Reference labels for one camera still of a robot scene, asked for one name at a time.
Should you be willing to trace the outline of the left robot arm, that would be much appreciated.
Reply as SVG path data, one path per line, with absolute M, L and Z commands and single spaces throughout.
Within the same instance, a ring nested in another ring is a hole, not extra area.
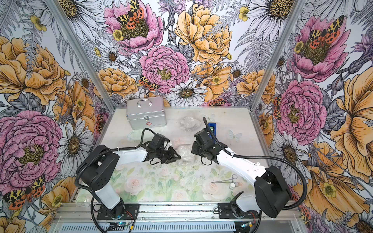
M 161 134 L 155 134 L 151 141 L 141 140 L 135 147 L 110 149 L 99 145 L 78 167 L 75 185 L 90 192 L 111 218 L 120 219 L 125 206 L 110 184 L 114 171 L 130 163 L 156 160 L 156 164 L 169 164 L 179 159 L 181 156 L 170 145 L 170 140 Z

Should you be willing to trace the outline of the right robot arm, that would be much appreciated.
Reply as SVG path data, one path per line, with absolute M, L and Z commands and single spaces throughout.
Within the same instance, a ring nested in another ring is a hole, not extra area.
M 239 158 L 227 145 L 214 139 L 207 129 L 197 132 L 194 138 L 193 154 L 231 169 L 254 187 L 253 192 L 240 192 L 232 199 L 231 209 L 237 217 L 255 210 L 276 218 L 285 209 L 291 192 L 278 168 L 267 168 L 246 158 Z

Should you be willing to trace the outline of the clear bubble wrap sheet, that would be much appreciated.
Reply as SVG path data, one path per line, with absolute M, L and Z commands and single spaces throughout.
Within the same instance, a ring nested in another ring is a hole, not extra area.
M 180 129 L 185 132 L 192 132 L 199 129 L 201 122 L 192 116 L 186 116 L 180 120 Z
M 179 165 L 192 165 L 196 162 L 196 155 L 192 152 L 192 144 L 180 145 L 176 152 L 180 155 L 180 159 L 177 161 Z

